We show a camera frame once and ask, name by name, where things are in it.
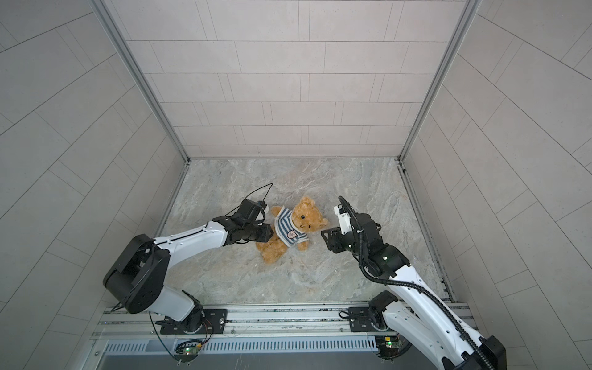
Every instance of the teddy bear's head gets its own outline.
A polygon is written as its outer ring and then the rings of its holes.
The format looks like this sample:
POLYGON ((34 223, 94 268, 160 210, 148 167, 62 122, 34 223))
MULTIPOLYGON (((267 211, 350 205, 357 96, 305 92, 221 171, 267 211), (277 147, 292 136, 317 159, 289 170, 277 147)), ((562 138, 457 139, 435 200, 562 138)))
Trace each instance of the teddy bear's head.
POLYGON ((294 207, 292 222, 300 232, 314 233, 329 224, 310 197, 304 196, 294 207))

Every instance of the beige tile wall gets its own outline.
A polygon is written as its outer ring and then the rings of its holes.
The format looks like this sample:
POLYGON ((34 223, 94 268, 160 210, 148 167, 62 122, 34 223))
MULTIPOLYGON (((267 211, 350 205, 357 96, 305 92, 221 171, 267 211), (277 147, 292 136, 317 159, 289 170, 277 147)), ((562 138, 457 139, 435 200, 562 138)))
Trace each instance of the beige tile wall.
POLYGON ((85 0, 0 7, 0 363, 64 369, 184 161, 85 0))
POLYGON ((406 161, 509 368, 592 365, 591 24, 589 1, 483 0, 406 161))
POLYGON ((465 5, 105 2, 193 157, 399 155, 465 5))

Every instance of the brown teddy bear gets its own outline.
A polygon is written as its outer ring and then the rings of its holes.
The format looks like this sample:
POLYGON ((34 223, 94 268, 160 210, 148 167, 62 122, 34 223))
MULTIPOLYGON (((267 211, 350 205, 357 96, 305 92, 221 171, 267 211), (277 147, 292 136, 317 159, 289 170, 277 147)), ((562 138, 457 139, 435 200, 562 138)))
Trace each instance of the brown teddy bear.
POLYGON ((272 226, 274 236, 267 243, 257 243, 257 249, 265 263, 274 263, 286 253, 288 247, 298 245, 299 250, 308 249, 307 233, 314 233, 329 224, 310 197, 304 196, 300 203, 290 211, 286 207, 274 206, 275 216, 272 226))

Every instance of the blue and white striped sweater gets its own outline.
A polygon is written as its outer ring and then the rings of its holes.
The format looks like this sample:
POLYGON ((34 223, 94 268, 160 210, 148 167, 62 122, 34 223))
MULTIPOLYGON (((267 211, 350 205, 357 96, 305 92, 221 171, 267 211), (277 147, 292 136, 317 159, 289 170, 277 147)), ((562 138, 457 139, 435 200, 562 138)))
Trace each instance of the blue and white striped sweater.
POLYGON ((306 233, 300 232, 292 222, 292 211, 282 207, 275 218, 275 233, 288 247, 308 240, 306 233))

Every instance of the marble floor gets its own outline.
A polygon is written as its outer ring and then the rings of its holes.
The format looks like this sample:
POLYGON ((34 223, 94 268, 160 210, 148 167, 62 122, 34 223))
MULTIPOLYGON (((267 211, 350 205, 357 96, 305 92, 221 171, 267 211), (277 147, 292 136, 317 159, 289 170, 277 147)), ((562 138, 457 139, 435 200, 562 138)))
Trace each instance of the marble floor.
MULTIPOLYGON (((193 160, 163 235, 203 225, 270 182, 274 186, 267 204, 292 208, 308 195, 329 219, 329 227, 339 225, 333 207, 339 203, 337 196, 343 195, 357 212, 370 214, 382 225, 384 241, 399 248, 443 297, 392 158, 193 160)), ((259 200, 264 194, 261 190, 250 199, 259 200)), ((328 251, 320 233, 309 238, 308 250, 289 248, 273 265, 264 264, 252 242, 211 249, 174 266, 166 283, 203 304, 365 301, 385 289, 362 276, 350 253, 328 251)))

